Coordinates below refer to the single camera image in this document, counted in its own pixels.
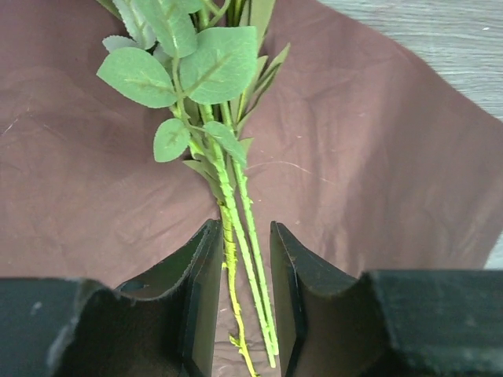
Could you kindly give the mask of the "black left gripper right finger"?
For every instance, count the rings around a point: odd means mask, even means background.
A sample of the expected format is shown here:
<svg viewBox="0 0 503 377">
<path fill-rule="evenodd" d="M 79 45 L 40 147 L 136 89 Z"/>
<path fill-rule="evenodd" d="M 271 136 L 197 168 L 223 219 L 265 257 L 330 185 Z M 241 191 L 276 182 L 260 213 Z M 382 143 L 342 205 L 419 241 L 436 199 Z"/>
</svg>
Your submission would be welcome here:
<svg viewBox="0 0 503 377">
<path fill-rule="evenodd" d="M 283 376 L 499 376 L 502 273 L 378 269 L 352 277 L 270 225 Z"/>
</svg>

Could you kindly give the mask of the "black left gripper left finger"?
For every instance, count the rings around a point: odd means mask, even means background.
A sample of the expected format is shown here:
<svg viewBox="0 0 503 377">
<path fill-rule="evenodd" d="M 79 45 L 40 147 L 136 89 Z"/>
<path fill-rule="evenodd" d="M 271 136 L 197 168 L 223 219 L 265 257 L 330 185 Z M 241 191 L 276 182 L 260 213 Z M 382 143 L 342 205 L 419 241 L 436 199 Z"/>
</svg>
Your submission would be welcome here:
<svg viewBox="0 0 503 377">
<path fill-rule="evenodd" d="M 209 376 L 222 224 L 110 288 L 85 278 L 2 278 L 4 376 Z"/>
</svg>

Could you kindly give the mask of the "dark red wrapping paper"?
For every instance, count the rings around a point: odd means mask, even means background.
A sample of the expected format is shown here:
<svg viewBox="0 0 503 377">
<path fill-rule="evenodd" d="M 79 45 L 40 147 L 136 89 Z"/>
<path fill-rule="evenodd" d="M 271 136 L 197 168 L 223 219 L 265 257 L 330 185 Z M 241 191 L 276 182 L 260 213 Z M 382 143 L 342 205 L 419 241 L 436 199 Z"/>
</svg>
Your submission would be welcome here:
<svg viewBox="0 0 503 377">
<path fill-rule="evenodd" d="M 96 1 L 1 4 L 1 280 L 116 288 L 219 210 L 152 157 L 171 116 L 97 76 L 125 27 Z M 279 1 L 261 54 L 288 56 L 242 131 L 265 265 L 280 222 L 351 276 L 481 269 L 502 231 L 502 124 L 417 55 L 317 1 Z M 221 270 L 212 376 L 246 376 Z"/>
</svg>

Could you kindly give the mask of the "white rose stem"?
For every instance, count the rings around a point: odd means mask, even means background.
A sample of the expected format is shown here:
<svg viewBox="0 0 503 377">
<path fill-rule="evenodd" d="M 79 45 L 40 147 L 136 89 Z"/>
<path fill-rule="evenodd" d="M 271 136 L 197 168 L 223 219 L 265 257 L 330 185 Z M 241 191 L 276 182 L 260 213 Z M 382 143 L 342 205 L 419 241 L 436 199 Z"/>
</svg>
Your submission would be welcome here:
<svg viewBox="0 0 503 377">
<path fill-rule="evenodd" d="M 259 236 L 248 192 L 248 117 L 288 56 L 261 54 L 272 1 L 105 1 L 126 29 L 103 40 L 107 56 L 97 76 L 146 108 L 170 110 L 157 128 L 152 155 L 168 163 L 188 152 L 186 165 L 209 185 L 223 227 L 224 261 L 237 334 L 230 341 L 256 370 L 237 298 L 244 264 L 267 359 L 276 366 L 277 331 Z"/>
</svg>

